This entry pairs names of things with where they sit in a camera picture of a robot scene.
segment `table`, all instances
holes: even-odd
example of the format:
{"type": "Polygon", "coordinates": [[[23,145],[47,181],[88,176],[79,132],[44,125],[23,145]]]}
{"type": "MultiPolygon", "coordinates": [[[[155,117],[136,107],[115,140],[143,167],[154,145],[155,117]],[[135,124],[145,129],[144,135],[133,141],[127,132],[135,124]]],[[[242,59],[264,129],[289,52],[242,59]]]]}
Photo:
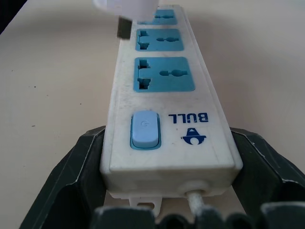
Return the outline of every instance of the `table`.
{"type": "MultiPolygon", "coordinates": [[[[305,172],[304,3],[162,3],[188,13],[229,125],[261,134],[305,172]]],[[[89,0],[28,0],[0,36],[1,228],[17,228],[78,137],[106,124],[116,27],[89,0]]],[[[224,216],[243,211],[232,189],[205,202],[224,216]]],[[[192,218],[185,199],[164,200],[161,217],[169,212],[192,218]]]]}

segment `light blue switch button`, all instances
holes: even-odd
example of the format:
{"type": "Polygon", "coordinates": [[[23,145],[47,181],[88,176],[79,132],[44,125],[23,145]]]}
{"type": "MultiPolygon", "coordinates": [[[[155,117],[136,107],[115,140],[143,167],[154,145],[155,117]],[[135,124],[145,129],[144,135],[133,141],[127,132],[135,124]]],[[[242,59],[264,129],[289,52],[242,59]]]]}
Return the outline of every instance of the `light blue switch button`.
{"type": "Polygon", "coordinates": [[[153,148],[158,145],[158,114],[155,111],[138,111],[133,114],[132,143],[138,148],[153,148]]]}

